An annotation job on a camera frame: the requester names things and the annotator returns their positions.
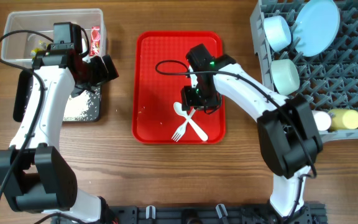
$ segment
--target clear plastic container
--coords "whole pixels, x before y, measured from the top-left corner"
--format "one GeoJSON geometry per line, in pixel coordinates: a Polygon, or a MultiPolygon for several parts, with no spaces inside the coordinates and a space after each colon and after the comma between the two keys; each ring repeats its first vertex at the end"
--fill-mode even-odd
{"type": "MultiPolygon", "coordinates": [[[[106,54],[107,32],[103,21],[103,12],[100,9],[62,9],[43,11],[12,12],[8,15],[5,31],[33,30],[53,38],[53,24],[56,22],[72,22],[85,29],[89,42],[91,28],[100,26],[100,54],[106,54]]],[[[49,43],[45,38],[35,34],[14,34],[2,42],[1,58],[7,62],[31,68],[31,50],[39,47],[39,41],[49,43]]]]}

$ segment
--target wood grain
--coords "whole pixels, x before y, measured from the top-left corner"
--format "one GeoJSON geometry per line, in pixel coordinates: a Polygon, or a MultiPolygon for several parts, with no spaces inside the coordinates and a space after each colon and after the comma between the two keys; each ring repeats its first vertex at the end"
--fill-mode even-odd
{"type": "MultiPolygon", "coordinates": [[[[103,89],[103,114],[89,124],[64,124],[61,154],[80,188],[110,205],[228,205],[264,203],[272,173],[260,156],[256,125],[227,100],[227,133],[212,146],[146,146],[131,134],[135,45],[147,30],[212,30],[231,55],[260,81],[249,17],[255,1],[0,0],[0,35],[12,11],[97,7],[104,12],[109,53],[120,77],[103,89]]],[[[0,149],[19,124],[12,120],[20,71],[0,64],[0,149]]],[[[327,204],[330,223],[358,223],[358,140],[325,144],[308,180],[305,200],[327,204]]],[[[14,213],[3,198],[0,223],[32,223],[42,215],[14,213]]]]}

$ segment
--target red package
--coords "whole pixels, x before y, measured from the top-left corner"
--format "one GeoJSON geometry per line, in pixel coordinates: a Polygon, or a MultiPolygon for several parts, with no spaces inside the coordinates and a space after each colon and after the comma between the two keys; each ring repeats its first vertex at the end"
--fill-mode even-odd
{"type": "Polygon", "coordinates": [[[100,49],[100,27],[95,26],[91,29],[91,50],[89,56],[99,55],[100,49]]]}

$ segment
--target fork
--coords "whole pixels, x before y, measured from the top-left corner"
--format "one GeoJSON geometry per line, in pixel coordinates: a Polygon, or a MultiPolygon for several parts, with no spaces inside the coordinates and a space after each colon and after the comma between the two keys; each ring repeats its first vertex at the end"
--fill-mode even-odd
{"type": "Polygon", "coordinates": [[[189,117],[186,119],[186,121],[181,126],[179,126],[177,131],[175,131],[175,133],[173,134],[172,140],[177,142],[177,141],[179,141],[179,139],[181,139],[183,137],[183,135],[185,135],[187,123],[189,122],[189,120],[191,119],[191,117],[194,115],[195,112],[196,112],[196,110],[193,108],[193,110],[190,112],[189,117]]]}

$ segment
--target dish rack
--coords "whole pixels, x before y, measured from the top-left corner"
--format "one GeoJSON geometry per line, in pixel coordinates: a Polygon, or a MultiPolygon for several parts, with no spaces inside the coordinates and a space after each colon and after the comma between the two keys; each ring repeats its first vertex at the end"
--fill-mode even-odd
{"type": "MultiPolygon", "coordinates": [[[[250,17],[254,52],[259,57],[263,85],[274,90],[270,64],[274,60],[290,59],[300,76],[300,88],[290,95],[301,95],[313,110],[329,111],[333,108],[348,108],[358,111],[358,1],[335,1],[341,15],[341,23],[334,42],[322,53],[304,57],[295,47],[294,40],[281,52],[270,49],[265,37],[263,21],[267,17],[282,16],[290,26],[296,28],[295,20],[304,0],[279,3],[277,0],[258,0],[250,17]]],[[[358,139],[358,129],[320,131],[323,142],[340,139],[358,139]]]]}

